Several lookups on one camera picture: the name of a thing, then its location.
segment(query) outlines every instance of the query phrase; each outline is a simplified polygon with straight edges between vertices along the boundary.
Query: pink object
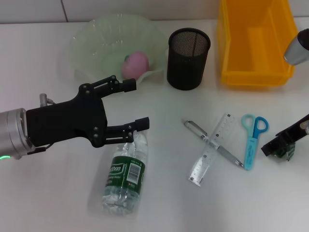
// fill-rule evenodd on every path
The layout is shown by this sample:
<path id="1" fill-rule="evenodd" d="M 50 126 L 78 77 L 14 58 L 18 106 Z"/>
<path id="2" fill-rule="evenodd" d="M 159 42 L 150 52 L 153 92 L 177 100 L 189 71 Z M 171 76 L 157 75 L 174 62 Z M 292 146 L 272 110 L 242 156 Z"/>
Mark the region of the pink object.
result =
<path id="1" fill-rule="evenodd" d="M 122 65 L 122 77 L 124 79 L 139 79 L 145 72 L 149 71 L 149 62 L 145 53 L 132 53 Z"/>

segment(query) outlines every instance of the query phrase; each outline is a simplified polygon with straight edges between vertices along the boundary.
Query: bottle label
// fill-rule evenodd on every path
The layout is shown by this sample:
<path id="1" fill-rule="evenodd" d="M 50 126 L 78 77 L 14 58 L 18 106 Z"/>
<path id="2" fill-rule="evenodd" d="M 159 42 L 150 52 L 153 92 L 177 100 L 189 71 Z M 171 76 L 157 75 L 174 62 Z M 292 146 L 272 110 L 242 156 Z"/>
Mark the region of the bottle label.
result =
<path id="1" fill-rule="evenodd" d="M 132 157 L 117 156 L 112 160 L 106 187 L 117 186 L 140 193 L 145 171 L 145 164 Z"/>

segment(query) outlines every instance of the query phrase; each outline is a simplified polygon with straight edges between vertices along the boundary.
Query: scissors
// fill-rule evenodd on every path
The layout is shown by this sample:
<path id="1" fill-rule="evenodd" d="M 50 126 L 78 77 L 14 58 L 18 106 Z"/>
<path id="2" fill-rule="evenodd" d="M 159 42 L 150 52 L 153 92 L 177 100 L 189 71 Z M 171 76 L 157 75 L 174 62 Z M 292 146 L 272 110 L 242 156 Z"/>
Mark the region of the scissors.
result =
<path id="1" fill-rule="evenodd" d="M 250 126 L 246 124 L 247 118 L 252 118 L 252 124 Z M 265 123 L 266 127 L 262 130 L 258 129 L 259 121 L 263 121 Z M 268 122 L 263 117 L 255 118 L 255 116 L 251 114 L 244 115 L 241 119 L 241 122 L 248 131 L 244 168 L 245 170 L 251 170 L 253 167 L 254 156 L 257 148 L 257 139 L 261 133 L 268 130 Z"/>

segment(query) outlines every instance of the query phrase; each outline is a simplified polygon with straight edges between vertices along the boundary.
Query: silver pen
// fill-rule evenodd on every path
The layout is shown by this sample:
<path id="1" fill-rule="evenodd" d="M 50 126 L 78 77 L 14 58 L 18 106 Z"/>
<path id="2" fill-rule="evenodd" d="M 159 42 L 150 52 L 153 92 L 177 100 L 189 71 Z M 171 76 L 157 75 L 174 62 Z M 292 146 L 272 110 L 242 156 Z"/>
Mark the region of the silver pen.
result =
<path id="1" fill-rule="evenodd" d="M 195 122 L 193 121 L 185 121 L 183 120 L 183 124 L 194 134 L 198 135 L 204 142 L 208 142 L 209 137 L 207 136 L 206 131 L 204 131 L 201 127 L 199 127 Z M 215 141 L 210 141 L 209 144 L 217 150 L 222 156 L 227 158 L 232 163 L 236 164 L 237 166 L 243 167 L 243 164 L 240 162 L 239 159 L 237 159 L 235 156 L 233 156 L 228 150 L 226 150 L 223 146 L 218 145 Z"/>

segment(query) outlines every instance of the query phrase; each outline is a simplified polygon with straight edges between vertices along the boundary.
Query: yellow storage box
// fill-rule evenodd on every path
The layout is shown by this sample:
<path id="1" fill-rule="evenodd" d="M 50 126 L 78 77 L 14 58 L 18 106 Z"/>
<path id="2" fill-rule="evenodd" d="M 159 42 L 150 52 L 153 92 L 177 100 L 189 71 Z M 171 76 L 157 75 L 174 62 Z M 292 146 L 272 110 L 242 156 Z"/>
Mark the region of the yellow storage box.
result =
<path id="1" fill-rule="evenodd" d="M 283 55 L 297 33 L 288 0 L 221 0 L 217 25 L 221 82 L 284 85 L 294 67 Z"/>

